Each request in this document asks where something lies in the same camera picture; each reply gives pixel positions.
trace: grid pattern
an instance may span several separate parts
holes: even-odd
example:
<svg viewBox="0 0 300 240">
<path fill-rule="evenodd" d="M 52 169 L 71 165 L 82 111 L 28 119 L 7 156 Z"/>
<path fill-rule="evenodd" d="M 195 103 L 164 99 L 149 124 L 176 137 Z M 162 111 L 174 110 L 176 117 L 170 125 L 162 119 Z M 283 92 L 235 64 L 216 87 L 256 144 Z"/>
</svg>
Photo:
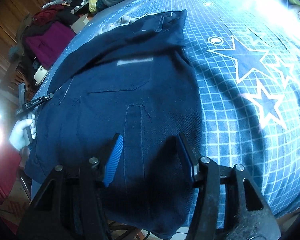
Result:
<svg viewBox="0 0 300 240">
<path fill-rule="evenodd" d="M 47 93 L 66 56 L 91 40 L 101 26 L 122 15 L 140 17 L 183 9 L 188 11 L 186 52 L 195 68 L 202 103 L 202 155 L 225 166 L 242 163 L 277 217 L 295 210 L 300 206 L 300 23 L 275 0 L 135 0 L 84 28 L 53 65 L 36 97 Z M 247 48 L 246 55 L 234 50 L 232 37 Z M 249 62 L 252 50 L 268 51 L 262 63 L 271 78 L 252 71 L 237 84 L 235 59 L 238 66 L 248 61 L 246 67 L 253 67 L 255 62 Z M 276 70 L 276 56 L 290 64 L 289 73 Z M 272 118 L 259 131 L 261 108 L 239 95 L 256 95 L 257 80 L 269 95 L 284 95 L 278 111 L 286 127 Z M 276 115 L 264 93 L 256 101 L 265 116 Z M 225 187 L 220 191 L 219 227 L 224 221 Z M 185 226 L 190 225 L 195 203 L 196 198 Z"/>
</svg>

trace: garment pocket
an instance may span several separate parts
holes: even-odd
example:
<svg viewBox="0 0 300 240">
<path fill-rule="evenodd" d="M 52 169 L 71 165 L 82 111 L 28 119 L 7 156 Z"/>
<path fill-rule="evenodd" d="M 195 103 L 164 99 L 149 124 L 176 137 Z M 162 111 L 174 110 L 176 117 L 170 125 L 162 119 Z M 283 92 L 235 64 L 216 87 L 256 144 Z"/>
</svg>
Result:
<svg viewBox="0 0 300 240">
<path fill-rule="evenodd" d="M 152 57 L 116 60 L 93 68 L 88 93 L 136 90 L 150 80 Z"/>
</svg>

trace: yellow object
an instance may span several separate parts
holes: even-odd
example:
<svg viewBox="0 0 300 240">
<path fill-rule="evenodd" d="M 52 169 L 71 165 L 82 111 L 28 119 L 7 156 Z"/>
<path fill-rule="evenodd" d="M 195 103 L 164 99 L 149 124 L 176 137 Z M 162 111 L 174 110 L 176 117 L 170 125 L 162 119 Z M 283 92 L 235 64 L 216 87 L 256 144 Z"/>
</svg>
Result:
<svg viewBox="0 0 300 240">
<path fill-rule="evenodd" d="M 89 11 L 90 12 L 97 12 L 97 1 L 98 0 L 89 0 Z"/>
</svg>

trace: purple cloth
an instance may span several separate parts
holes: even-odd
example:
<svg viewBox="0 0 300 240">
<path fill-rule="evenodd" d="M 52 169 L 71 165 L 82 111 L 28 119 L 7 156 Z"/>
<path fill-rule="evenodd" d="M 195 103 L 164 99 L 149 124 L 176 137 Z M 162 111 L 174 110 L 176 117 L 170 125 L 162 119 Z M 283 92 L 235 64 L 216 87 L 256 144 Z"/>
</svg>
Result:
<svg viewBox="0 0 300 240">
<path fill-rule="evenodd" d="M 27 37 L 26 44 L 42 66 L 50 69 L 74 36 L 72 29 L 55 22 L 43 35 Z"/>
</svg>

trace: wooden panel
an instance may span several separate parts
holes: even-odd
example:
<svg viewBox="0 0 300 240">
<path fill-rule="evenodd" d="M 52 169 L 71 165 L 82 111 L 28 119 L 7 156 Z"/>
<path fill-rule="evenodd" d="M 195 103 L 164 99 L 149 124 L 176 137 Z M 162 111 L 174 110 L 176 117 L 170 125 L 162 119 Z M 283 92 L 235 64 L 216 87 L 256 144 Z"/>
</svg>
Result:
<svg viewBox="0 0 300 240">
<path fill-rule="evenodd" d="M 49 0 L 0 0 L 0 79 L 5 76 L 10 66 L 9 49 L 16 44 L 16 34 L 20 22 L 27 14 L 35 14 L 41 11 L 41 7 Z M 25 80 L 21 72 L 16 73 L 16 79 L 10 87 L 13 94 L 18 83 Z"/>
</svg>

